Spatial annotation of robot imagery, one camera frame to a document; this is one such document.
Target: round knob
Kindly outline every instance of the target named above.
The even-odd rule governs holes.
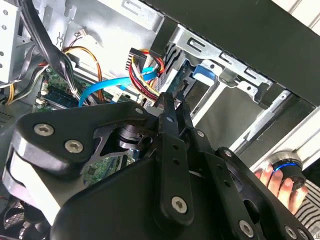
[[[299,156],[290,151],[280,151],[274,153],[269,162],[273,167],[273,173],[281,170],[283,173],[282,183],[290,178],[293,181],[292,190],[301,188],[306,183],[306,177],[302,174],[302,162]]]

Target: fan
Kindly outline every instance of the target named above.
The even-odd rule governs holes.
[[[48,240],[50,224],[43,213],[20,199],[10,196],[0,214],[0,235],[17,240]]]

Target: blue ring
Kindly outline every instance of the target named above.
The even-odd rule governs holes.
[[[296,163],[285,163],[283,165],[278,166],[273,172],[275,173],[279,169],[282,169],[283,167],[286,167],[286,166],[298,166],[298,164],[296,164]]]

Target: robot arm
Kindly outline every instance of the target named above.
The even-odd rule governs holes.
[[[211,148],[184,101],[175,110],[162,93],[154,107],[159,116],[134,102],[23,116],[5,186],[42,211],[52,240],[312,239],[232,151]],[[85,187],[85,166],[128,149],[139,160]]]

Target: finger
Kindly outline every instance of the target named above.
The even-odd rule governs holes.
[[[280,189],[280,185],[281,185],[281,181],[282,178],[284,177],[283,173],[281,170],[278,170],[276,172],[273,173],[269,185],[268,185],[268,189],[273,193],[273,195],[275,195],[276,197],[278,197],[278,193],[279,193],[279,189]]]
[[[283,205],[285,205],[287,209],[289,209],[289,199],[293,186],[294,183],[292,182],[292,180],[290,178],[287,178],[286,180],[284,180],[279,190],[278,199],[280,200],[280,202],[282,202]]]
[[[255,173],[254,173],[254,175],[258,178],[258,179],[260,179],[261,178],[261,175],[262,175],[262,169],[260,169],[260,170],[258,170],[258,171],[256,171]]]
[[[306,186],[303,186],[297,189],[291,196],[289,202],[289,210],[292,214],[296,214],[304,201],[306,195],[308,194],[308,189]]]
[[[271,165],[268,165],[265,169],[265,171],[262,172],[261,174],[261,177],[260,177],[260,181],[267,187],[268,186],[268,183],[269,183],[269,180],[271,178],[271,174],[272,174],[272,171],[274,169],[272,168]]]

